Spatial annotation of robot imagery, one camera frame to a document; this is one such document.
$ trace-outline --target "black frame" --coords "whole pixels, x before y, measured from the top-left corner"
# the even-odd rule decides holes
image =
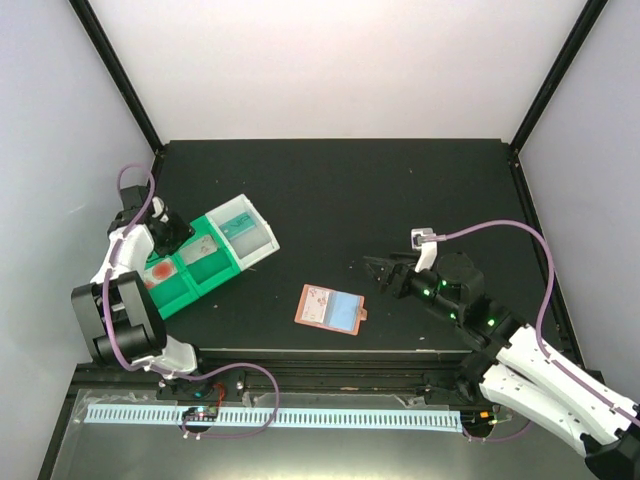
[[[541,231],[540,222],[518,155],[540,120],[580,47],[586,40],[591,28],[606,6],[607,1],[587,0],[516,135],[511,144],[506,147],[508,148],[509,167],[526,222],[538,231]],[[153,127],[89,0],[69,0],[69,3],[73,6],[105,67],[122,94],[125,103],[147,139],[151,150],[154,152],[155,161],[152,173],[157,178],[165,158],[164,144]],[[546,278],[547,267],[544,252],[537,242],[533,242],[533,244],[541,274]],[[556,283],[551,297],[551,309],[557,322],[564,354],[583,367],[583,358],[558,283]],[[233,354],[227,355],[229,358],[222,358],[219,352],[203,352],[203,355],[205,361],[212,362],[212,365],[215,365],[216,361],[228,363],[233,360],[246,360],[246,358],[231,358]],[[293,389],[295,391],[330,393],[338,391],[342,385],[353,384],[353,387],[358,389],[358,393],[373,392],[372,385],[375,385],[376,392],[382,390],[385,393],[402,395],[415,394],[416,385],[419,384],[441,383],[446,385],[451,380],[465,354],[460,353],[459,356],[450,355],[446,360],[434,354],[433,358],[422,358],[420,361],[402,358],[402,355],[398,356],[398,358],[385,358],[384,361],[375,359],[375,356],[371,358],[366,358],[365,356],[355,363],[353,361],[345,363],[335,358],[327,359],[326,361],[314,358],[313,362],[307,362],[302,357],[295,357],[260,359],[261,364],[276,372],[279,381],[283,385],[283,391]],[[245,377],[245,384],[252,391],[270,391],[270,384],[268,385],[268,382],[265,382],[267,382],[266,379],[263,379],[260,375],[253,375],[249,372]],[[53,431],[51,442],[38,476],[39,479],[44,480],[51,477],[78,391],[90,388],[155,390],[158,388],[158,384],[157,376],[154,374],[105,369],[93,364],[78,365]],[[486,408],[486,405],[481,403],[473,406],[464,405],[455,396],[446,393],[435,394],[428,401],[433,404],[448,404],[458,410]]]

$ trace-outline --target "storage box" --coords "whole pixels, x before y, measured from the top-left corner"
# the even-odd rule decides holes
[[[280,248],[245,195],[198,217],[195,234],[175,254],[149,258],[144,282],[163,319]]]

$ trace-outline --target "red circle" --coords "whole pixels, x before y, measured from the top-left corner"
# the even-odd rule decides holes
[[[153,276],[158,280],[166,280],[167,278],[169,278],[172,272],[173,269],[171,268],[171,265],[166,262],[159,263],[158,265],[153,267],[153,270],[151,270]]]

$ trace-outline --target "white backdrop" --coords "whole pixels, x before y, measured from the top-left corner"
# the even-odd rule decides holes
[[[510,141],[585,0],[92,0],[163,142]]]

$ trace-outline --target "black tabletop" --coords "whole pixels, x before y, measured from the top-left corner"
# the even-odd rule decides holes
[[[167,319],[178,340],[213,349],[468,350],[414,299],[377,293],[362,257],[410,251],[412,228],[437,233],[523,220],[499,140],[173,141],[158,195],[191,221],[244,193],[280,251]],[[498,227],[439,245],[464,251],[487,292],[535,318],[544,279],[531,239]],[[294,323],[304,284],[365,296],[350,336]],[[545,336],[559,343],[552,314]]]

